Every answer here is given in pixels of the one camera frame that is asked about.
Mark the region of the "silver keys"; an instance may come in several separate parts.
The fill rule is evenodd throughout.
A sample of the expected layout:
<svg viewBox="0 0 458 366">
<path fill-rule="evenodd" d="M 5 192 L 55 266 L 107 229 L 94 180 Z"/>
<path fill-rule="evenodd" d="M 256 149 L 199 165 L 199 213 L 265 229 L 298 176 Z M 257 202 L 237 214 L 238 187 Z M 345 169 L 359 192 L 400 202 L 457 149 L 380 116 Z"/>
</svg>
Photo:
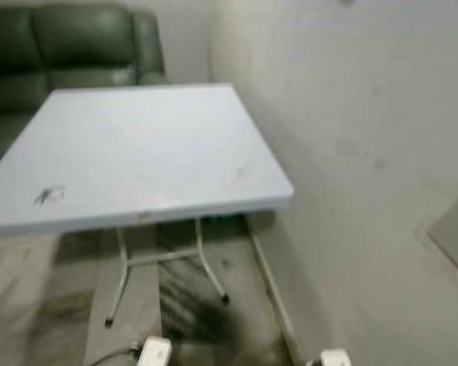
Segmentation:
<svg viewBox="0 0 458 366">
<path fill-rule="evenodd" d="M 67 188 L 62 184 L 44 186 L 34 199 L 33 203 L 34 205 L 55 203 L 58 200 L 61 200 L 65 196 L 66 192 Z"/>
</svg>

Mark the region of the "green leather sofa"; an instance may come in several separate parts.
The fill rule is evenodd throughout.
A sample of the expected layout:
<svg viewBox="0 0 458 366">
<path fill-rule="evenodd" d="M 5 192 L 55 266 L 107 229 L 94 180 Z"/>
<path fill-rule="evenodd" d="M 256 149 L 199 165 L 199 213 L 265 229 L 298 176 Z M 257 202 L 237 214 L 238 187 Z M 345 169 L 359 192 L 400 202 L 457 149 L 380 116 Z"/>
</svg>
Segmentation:
<svg viewBox="0 0 458 366">
<path fill-rule="evenodd" d="M 152 11 L 117 3 L 0 6 L 0 160 L 58 88 L 167 81 Z"/>
</svg>

